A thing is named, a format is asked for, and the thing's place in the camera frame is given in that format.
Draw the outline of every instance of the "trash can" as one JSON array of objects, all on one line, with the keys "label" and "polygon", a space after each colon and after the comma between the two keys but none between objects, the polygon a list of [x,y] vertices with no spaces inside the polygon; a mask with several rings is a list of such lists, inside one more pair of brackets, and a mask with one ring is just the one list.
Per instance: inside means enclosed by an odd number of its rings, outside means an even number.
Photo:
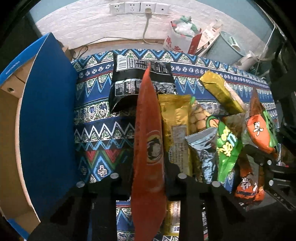
[{"label": "trash can", "polygon": [[221,31],[219,37],[213,46],[207,51],[204,58],[219,61],[229,65],[234,64],[246,55],[245,50],[240,44],[235,45],[235,48],[229,43],[231,35]]}]

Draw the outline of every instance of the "wall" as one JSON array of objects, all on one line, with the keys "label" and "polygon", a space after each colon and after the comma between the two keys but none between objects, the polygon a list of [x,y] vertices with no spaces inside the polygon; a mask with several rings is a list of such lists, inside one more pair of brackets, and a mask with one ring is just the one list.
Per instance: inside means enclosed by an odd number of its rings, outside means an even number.
[{"label": "wall", "polygon": [[[152,1],[168,3],[171,8],[168,16],[153,15],[146,38],[165,38],[170,20],[181,15],[191,15],[193,22],[201,28],[214,18],[222,20],[225,31],[235,35],[246,50],[259,54],[271,33],[272,26],[267,18],[257,11],[258,7],[251,0]],[[145,15],[112,16],[109,14],[110,2],[118,0],[52,0],[51,4],[41,0],[30,14],[42,34],[51,31],[59,41],[70,48],[102,37],[141,39],[146,23]]]}]

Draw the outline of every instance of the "nutrition label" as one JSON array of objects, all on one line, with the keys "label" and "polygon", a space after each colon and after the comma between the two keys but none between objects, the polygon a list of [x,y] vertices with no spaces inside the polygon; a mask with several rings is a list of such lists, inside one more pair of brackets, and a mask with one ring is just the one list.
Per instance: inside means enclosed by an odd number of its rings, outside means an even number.
[{"label": "nutrition label", "polygon": [[141,80],[128,79],[115,83],[115,96],[137,95],[139,94]]},{"label": "nutrition label", "polygon": [[148,68],[148,64],[150,63],[151,72],[155,72],[157,74],[167,74],[170,75],[166,65],[162,62],[151,62],[145,60],[138,60],[133,58],[128,58],[123,55],[117,55],[117,67],[116,71],[122,71],[126,69],[143,69],[146,70]]},{"label": "nutrition label", "polygon": [[186,125],[173,126],[174,145],[170,148],[169,160],[179,166],[181,173],[190,175],[187,135]]},{"label": "nutrition label", "polygon": [[[115,82],[115,96],[137,95],[139,94],[142,80],[127,79]],[[175,87],[173,83],[159,83],[152,81],[157,94],[174,94]]]},{"label": "nutrition label", "polygon": [[169,210],[172,218],[170,223],[170,232],[178,234],[180,231],[181,202],[171,202]]}]

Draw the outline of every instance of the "wall outlet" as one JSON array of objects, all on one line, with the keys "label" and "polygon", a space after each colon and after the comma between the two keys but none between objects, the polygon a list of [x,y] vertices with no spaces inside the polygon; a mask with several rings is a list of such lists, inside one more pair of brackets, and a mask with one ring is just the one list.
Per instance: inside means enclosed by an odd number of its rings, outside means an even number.
[{"label": "wall outlet", "polygon": [[157,3],[156,6],[155,6],[154,13],[168,14],[169,10],[170,10],[170,5],[165,4],[165,3]]},{"label": "wall outlet", "polygon": [[155,11],[155,2],[141,2],[141,10],[140,12],[145,12],[146,8],[151,8],[151,12],[154,13]]},{"label": "wall outlet", "polygon": [[110,3],[110,14],[112,15],[118,15],[118,14],[124,14],[124,2],[118,2],[118,3]]},{"label": "wall outlet", "polygon": [[140,12],[140,2],[126,2],[125,9],[125,13]]}]

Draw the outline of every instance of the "blue patterned fabric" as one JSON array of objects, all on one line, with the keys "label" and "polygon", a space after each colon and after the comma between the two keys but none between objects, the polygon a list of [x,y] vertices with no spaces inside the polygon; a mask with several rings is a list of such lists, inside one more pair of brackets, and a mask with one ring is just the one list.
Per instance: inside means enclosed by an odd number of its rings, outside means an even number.
[{"label": "blue patterned fabric", "polygon": [[[227,64],[190,54],[147,49],[113,50],[83,57],[72,64],[79,74],[74,118],[76,160],[85,182],[100,181],[113,172],[117,163],[133,157],[135,110],[109,113],[113,52],[130,58],[171,62],[177,93],[195,96],[204,109],[218,116],[227,113],[199,81],[207,70],[223,76],[246,105],[255,87],[259,89],[262,105],[278,126],[275,103],[267,83]],[[130,201],[117,202],[116,219],[118,240],[132,240]],[[176,241],[178,237],[158,234],[157,240]]]}]

